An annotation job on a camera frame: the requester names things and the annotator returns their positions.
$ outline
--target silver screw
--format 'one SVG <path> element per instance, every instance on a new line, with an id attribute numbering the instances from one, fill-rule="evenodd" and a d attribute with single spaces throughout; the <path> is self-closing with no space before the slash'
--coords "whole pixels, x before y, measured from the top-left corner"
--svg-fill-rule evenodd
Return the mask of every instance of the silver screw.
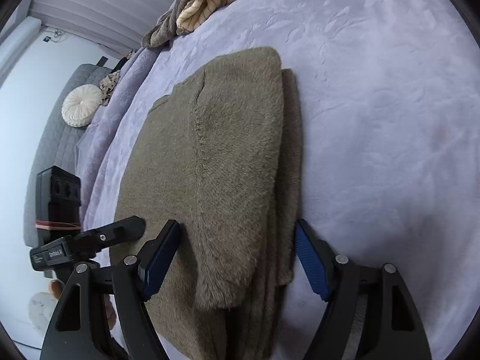
<path id="1" fill-rule="evenodd" d="M 349 262 L 349 258 L 347 256 L 344 256 L 342 254 L 337 254 L 335 256 L 335 261 L 339 264 L 346 264 Z"/>
<path id="2" fill-rule="evenodd" d="M 82 274 L 87 270 L 87 264 L 78 264 L 77 267 L 75 268 L 75 271 L 78 273 Z"/>
<path id="3" fill-rule="evenodd" d="M 132 266 L 137 262 L 137 256 L 127 256 L 123 259 L 123 262 L 128 266 Z"/>
<path id="4" fill-rule="evenodd" d="M 390 274 L 394 274 L 397 271 L 393 264 L 385 264 L 383 268 L 385 268 L 385 270 Z"/>

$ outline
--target round white cushion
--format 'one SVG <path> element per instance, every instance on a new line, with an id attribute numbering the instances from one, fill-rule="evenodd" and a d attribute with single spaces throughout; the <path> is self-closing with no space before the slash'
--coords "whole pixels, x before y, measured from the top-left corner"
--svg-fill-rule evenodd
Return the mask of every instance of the round white cushion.
<path id="1" fill-rule="evenodd" d="M 95 85 L 82 85 L 71 91 L 63 101 L 61 115 L 72 127 L 83 127 L 92 122 L 103 102 L 103 93 Z"/>

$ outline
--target white pleated curtain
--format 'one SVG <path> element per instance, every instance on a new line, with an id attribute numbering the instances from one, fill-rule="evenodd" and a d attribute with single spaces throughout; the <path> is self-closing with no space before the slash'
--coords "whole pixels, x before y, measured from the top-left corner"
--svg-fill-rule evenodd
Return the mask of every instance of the white pleated curtain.
<path id="1" fill-rule="evenodd" d="M 143 35 L 173 0 L 32 0 L 29 15 L 44 25 L 80 35 L 122 55 L 138 49 Z"/>

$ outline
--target lavender bedspread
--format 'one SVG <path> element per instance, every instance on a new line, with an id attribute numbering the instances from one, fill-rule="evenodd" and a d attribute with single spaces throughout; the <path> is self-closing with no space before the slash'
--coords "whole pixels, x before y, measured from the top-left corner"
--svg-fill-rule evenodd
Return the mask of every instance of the lavender bedspread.
<path id="1" fill-rule="evenodd" d="M 480 50 L 449 0 L 238 0 L 158 57 L 141 52 L 79 143 L 83 226 L 114 218 L 153 102 L 259 46 L 297 76 L 302 216 L 355 262 L 399 268 L 443 360 L 480 303 Z M 294 272 L 275 360 L 303 358 L 325 310 L 298 260 Z"/>

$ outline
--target gray headboard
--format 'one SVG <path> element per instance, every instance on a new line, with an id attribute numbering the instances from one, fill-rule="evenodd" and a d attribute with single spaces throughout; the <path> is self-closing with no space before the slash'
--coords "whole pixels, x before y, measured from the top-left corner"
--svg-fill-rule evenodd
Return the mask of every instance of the gray headboard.
<path id="1" fill-rule="evenodd" d="M 85 128 L 68 126 L 62 118 L 62 104 L 67 95 L 75 88 L 100 81 L 111 72 L 107 67 L 94 64 L 82 64 L 72 74 L 55 103 L 35 154 L 32 171 L 28 178 L 27 195 L 23 211 L 23 240 L 30 247 L 38 246 L 35 229 L 35 177 L 42 170 L 54 165 L 70 173 L 75 173 L 75 145 L 85 132 Z"/>

